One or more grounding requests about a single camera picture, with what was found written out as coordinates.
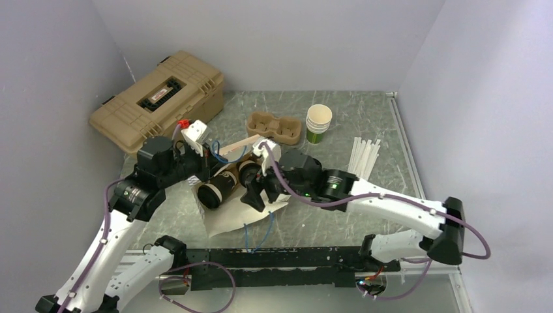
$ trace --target white paper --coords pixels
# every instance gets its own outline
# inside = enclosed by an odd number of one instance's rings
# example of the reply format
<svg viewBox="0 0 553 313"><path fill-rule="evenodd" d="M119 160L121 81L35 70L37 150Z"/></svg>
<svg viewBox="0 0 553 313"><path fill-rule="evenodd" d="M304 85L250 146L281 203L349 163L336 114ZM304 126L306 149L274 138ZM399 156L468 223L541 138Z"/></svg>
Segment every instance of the white paper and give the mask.
<svg viewBox="0 0 553 313"><path fill-rule="evenodd" d="M263 212L258 212L251 206L240 202L240 197L246 193L246 188L239 186L230 197L215 210L208 209L202 205L200 201L196 203L200 206L200 211L203 215L203 225L208 237L213 237L220 233L226 233L227 231L238 230L244 227L244 224L251 224L262 220L269 216L270 212L284 207L288 204L290 196L281 194L275 202L269 203L269 198L265 191L261 193L263 202L265 202L265 209Z"/></svg>

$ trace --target blue wire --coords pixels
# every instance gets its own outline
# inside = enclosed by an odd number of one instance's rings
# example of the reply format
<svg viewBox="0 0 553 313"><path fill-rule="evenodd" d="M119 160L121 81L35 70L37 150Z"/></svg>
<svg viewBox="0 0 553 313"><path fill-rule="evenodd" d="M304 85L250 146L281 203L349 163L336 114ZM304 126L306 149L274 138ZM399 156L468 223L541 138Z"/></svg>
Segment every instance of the blue wire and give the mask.
<svg viewBox="0 0 553 313"><path fill-rule="evenodd" d="M218 140L215 140L213 143L211 143L211 152L213 153L213 156L221 163L223 164L231 164L231 163L236 163L236 162L239 162L242 157L246 154L246 150L248 149L247 146L244 146L244 150L242 150L242 155L239 156L236 160L234 161L225 161L223 159L221 159L221 156L219 155L219 150L220 150L220 143Z"/></svg>
<svg viewBox="0 0 553 313"><path fill-rule="evenodd" d="M263 237L263 240L258 244L254 250L249 251L248 250L248 226L244 224L244 230L246 231L246 252L248 253L255 253L255 251L259 250L262 246L262 244L267 240L269 237L269 234L271 233L271 228L273 227L273 222L275 221L275 217L273 216L273 212L269 211L269 217L271 218L271 223L269 224L269 228L267 229L267 233L265 233L265 237Z"/></svg>

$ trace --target red cap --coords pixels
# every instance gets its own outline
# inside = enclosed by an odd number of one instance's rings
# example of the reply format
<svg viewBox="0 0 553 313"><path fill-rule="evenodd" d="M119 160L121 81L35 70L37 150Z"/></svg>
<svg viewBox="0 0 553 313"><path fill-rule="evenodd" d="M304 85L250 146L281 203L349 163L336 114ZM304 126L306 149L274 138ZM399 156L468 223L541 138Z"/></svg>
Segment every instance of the red cap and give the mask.
<svg viewBox="0 0 553 313"><path fill-rule="evenodd" d="M182 129L188 128L190 126L190 121L188 119L182 119L177 122L177 124L181 125Z"/></svg>

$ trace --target stack of paper cups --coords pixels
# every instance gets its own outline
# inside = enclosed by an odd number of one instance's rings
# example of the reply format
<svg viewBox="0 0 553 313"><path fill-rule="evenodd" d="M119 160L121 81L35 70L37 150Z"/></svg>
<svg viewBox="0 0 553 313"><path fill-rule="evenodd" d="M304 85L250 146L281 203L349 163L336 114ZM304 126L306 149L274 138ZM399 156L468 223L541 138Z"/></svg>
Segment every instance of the stack of paper cups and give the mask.
<svg viewBox="0 0 553 313"><path fill-rule="evenodd" d="M332 111L323 104L315 104L307 110L305 124L307 126L307 141L310 143L320 143L323 140L325 132L330 127L332 120Z"/></svg>

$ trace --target white backdrop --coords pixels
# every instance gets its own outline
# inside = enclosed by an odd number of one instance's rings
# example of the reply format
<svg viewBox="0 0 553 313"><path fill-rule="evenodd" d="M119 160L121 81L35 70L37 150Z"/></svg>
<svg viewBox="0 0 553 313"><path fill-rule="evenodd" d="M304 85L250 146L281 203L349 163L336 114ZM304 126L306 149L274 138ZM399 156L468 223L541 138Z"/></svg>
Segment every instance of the white backdrop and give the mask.
<svg viewBox="0 0 553 313"><path fill-rule="evenodd" d="M551 311L552 83L551 1L449 0L399 91L428 196L492 246L461 267L476 312Z"/></svg>
<svg viewBox="0 0 553 313"><path fill-rule="evenodd" d="M445 0L95 0L136 79L184 49L233 90L396 91Z"/></svg>
<svg viewBox="0 0 553 313"><path fill-rule="evenodd" d="M34 312L100 227L123 154L88 118L132 80L89 1L2 1L0 40L0 312Z"/></svg>

